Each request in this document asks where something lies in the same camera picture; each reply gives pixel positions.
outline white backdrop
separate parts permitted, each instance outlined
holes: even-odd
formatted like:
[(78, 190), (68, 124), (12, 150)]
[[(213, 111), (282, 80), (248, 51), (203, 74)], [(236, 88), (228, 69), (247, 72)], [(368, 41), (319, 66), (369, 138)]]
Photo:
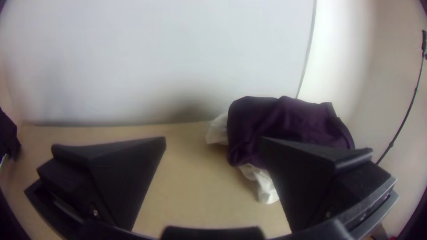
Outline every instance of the white backdrop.
[(1, 57), (26, 120), (206, 120), (295, 97), (313, 0), (8, 0)]

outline beige floor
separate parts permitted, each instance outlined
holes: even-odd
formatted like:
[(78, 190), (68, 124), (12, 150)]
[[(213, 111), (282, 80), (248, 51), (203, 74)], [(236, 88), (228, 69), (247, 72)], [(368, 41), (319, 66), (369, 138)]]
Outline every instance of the beige floor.
[(98, 144), (166, 136), (167, 150), (140, 209), (134, 232), (160, 237), (167, 225), (189, 228), (259, 226), (267, 238), (290, 233), (279, 202), (257, 202), (256, 186), (226, 162), (226, 148), (204, 142), (207, 123), (113, 128), (24, 126), (17, 162), (0, 171), (2, 188), (17, 219), (34, 240), (59, 239), (32, 207), (24, 190), (48, 161), (53, 143)]

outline black cable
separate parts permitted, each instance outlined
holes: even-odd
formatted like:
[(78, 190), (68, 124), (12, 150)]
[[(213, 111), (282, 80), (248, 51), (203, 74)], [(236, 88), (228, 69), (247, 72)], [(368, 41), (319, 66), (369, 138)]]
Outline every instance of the black cable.
[(378, 161), (375, 163), (376, 165), (378, 165), (381, 162), (381, 160), (383, 160), (383, 158), (388, 153), (388, 151), (390, 150), (390, 148), (392, 148), (393, 145), (395, 144), (396, 138), (399, 135), (400, 131), (402, 130), (403, 125), (405, 124), (406, 119), (408, 118), (409, 112), (411, 111), (412, 105), (414, 104), (415, 95), (417, 94), (417, 91), (418, 91), (419, 80), (421, 79), (421, 72), (423, 70), (424, 58), (427, 57), (427, 55), (425, 53), (425, 50), (426, 50), (426, 46), (425, 46), (426, 38), (425, 38), (425, 36), (426, 36), (425, 35), (425, 31), (423, 31), (423, 46), (422, 46), (422, 49), (423, 49), (423, 59), (421, 60), (421, 67), (419, 68), (419, 75), (418, 75), (417, 86), (415, 87), (414, 95), (412, 96), (412, 100), (411, 100), (411, 104), (409, 104), (408, 111), (406, 112), (405, 118), (403, 119), (403, 121), (402, 121), (402, 123), (401, 123), (401, 125), (399, 127), (399, 130), (397, 130), (397, 133), (396, 133), (395, 137), (389, 143), (387, 149), (384, 151), (384, 153), (381, 155), (381, 157), (378, 159)]

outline white cloth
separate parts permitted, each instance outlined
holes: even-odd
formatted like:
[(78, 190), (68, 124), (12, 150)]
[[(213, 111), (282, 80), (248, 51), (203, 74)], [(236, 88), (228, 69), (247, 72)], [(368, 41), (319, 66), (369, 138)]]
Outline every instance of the white cloth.
[[(227, 137), (227, 118), (228, 113), (223, 113), (210, 122), (209, 130), (206, 134), (207, 144), (228, 145)], [(243, 175), (251, 180), (258, 182), (258, 201), (264, 204), (272, 204), (279, 200), (276, 188), (268, 174), (268, 171), (254, 167), (251, 164), (245, 164), (238, 167)]]

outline dark purple cloth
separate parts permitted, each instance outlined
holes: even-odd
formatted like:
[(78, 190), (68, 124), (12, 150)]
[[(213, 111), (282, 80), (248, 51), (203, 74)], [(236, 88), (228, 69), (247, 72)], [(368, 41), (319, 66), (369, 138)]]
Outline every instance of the dark purple cloth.
[(5, 154), (17, 159), (21, 143), (16, 133), (16, 125), (0, 108), (0, 161)]
[(228, 110), (228, 162), (265, 168), (257, 146), (261, 136), (354, 149), (354, 141), (336, 116), (332, 103), (307, 103), (282, 96), (250, 97), (234, 101)]

